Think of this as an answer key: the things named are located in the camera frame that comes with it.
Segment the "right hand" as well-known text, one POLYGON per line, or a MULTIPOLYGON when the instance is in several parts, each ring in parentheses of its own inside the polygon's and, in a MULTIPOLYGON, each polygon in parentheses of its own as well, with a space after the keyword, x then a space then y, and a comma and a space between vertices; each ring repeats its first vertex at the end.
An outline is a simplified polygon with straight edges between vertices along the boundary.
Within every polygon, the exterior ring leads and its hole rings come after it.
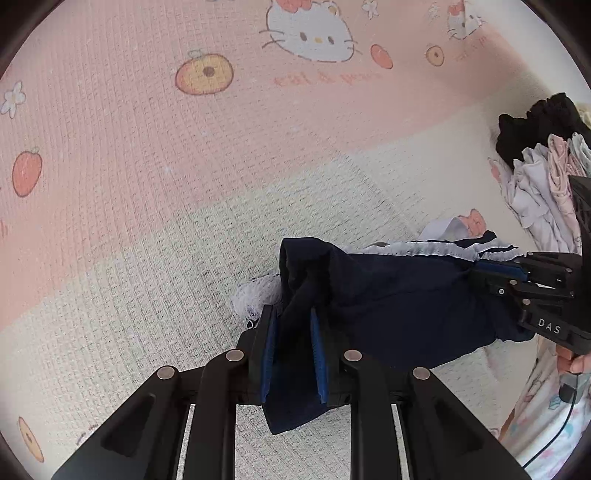
POLYGON ((557 345, 557 369, 559 373, 583 374, 591 372, 591 354, 576 356, 571 350, 557 345))

